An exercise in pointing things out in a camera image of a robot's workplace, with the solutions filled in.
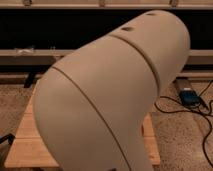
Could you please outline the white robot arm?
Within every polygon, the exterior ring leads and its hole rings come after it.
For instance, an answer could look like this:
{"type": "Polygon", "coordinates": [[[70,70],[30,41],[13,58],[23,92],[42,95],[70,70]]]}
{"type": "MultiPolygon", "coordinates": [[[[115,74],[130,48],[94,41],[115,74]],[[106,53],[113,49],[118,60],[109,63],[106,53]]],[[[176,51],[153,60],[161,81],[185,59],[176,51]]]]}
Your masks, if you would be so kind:
{"type": "Polygon", "coordinates": [[[174,14],[148,11],[56,62],[33,111],[63,171],[153,171],[141,126],[185,65],[190,36],[174,14]]]}

